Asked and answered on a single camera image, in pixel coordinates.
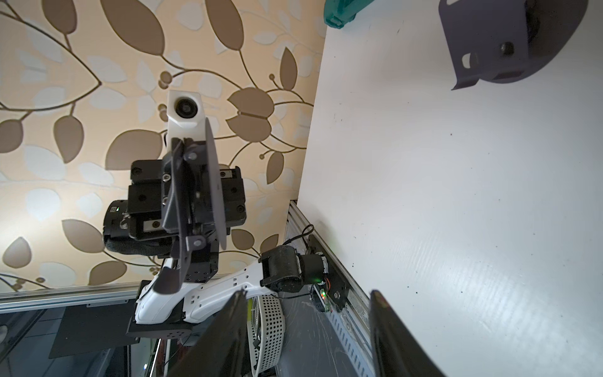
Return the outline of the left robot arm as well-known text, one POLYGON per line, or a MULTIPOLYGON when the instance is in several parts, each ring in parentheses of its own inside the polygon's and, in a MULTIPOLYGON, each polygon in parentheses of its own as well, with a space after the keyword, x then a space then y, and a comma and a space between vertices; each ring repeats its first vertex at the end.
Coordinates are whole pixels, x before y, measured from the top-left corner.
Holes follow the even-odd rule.
MULTIPOLYGON (((224 199, 236 199, 243 193, 243 183, 240 169, 221 170, 222 180, 225 181, 226 192, 224 199)), ((105 214, 103 237, 106 248, 119 254, 148 254, 165 256, 171 253, 172 246, 178 247, 167 237, 136 240, 130 237, 130 220, 135 218, 127 213, 127 200, 111 202, 105 214)), ((314 231, 313 225, 303 229, 299 237, 293 237, 277 245, 279 235, 266 238, 260 247, 261 254, 251 254, 258 257, 251 265, 223 278, 205 279, 215 270, 218 255, 214 251, 217 244, 205 244, 203 250, 195 250, 188 272, 177 292, 164 292, 163 281, 157 275, 152 281, 141 283, 137 305, 127 328, 127 336, 132 338, 166 338, 175 339, 178 336, 190 335, 193 327, 207 320, 222 310, 231 295, 245 290, 248 298, 262 295, 272 295, 279 292, 298 293, 303 287, 309 286, 309 295, 315 295, 323 302, 334 288, 334 265, 324 251, 314 254, 300 254, 292 243, 302 240, 314 231)))

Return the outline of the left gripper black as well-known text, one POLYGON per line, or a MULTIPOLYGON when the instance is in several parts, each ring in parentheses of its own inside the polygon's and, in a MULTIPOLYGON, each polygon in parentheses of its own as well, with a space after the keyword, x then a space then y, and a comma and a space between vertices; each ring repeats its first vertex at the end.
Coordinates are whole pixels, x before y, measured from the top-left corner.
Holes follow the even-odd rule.
MULTIPOLYGON (((210 242, 217 239, 210 188, 210 169, 207 165, 184 162, 180 195, 185 203, 186 234, 202 235, 210 242)), ((246 197, 240 168, 221 169, 221 195, 226 231, 241 226, 247 219, 246 197)), ((180 234, 177 208, 171 195, 171 160, 138 160, 131 167, 127 214, 130 237, 135 240, 155 240, 180 234)))

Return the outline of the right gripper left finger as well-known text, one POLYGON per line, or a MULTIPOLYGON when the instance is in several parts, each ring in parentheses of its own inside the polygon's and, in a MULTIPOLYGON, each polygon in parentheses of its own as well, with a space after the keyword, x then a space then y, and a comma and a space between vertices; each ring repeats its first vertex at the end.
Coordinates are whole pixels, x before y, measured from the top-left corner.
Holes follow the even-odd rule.
POLYGON ((204 336, 170 376, 241 376, 247 339, 247 297, 235 292, 204 336))

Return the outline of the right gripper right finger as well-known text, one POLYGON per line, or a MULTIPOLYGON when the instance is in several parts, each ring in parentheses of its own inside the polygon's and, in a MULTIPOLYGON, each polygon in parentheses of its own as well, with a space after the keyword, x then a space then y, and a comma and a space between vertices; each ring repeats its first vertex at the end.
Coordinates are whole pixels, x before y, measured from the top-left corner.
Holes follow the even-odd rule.
POLYGON ((444 376, 378 290, 370 295, 369 323, 376 376, 444 376))

